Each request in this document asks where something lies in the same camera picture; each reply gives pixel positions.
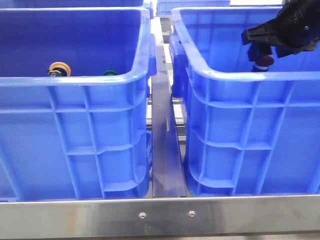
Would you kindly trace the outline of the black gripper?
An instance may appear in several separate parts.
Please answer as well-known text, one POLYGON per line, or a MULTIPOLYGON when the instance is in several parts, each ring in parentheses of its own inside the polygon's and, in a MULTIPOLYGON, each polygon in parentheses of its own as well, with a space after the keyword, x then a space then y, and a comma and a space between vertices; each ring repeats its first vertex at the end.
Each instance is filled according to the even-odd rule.
POLYGON ((273 19, 244 30, 241 37, 250 44, 249 58, 271 55, 271 47, 278 58, 314 51, 320 42, 320 2, 291 0, 273 19))

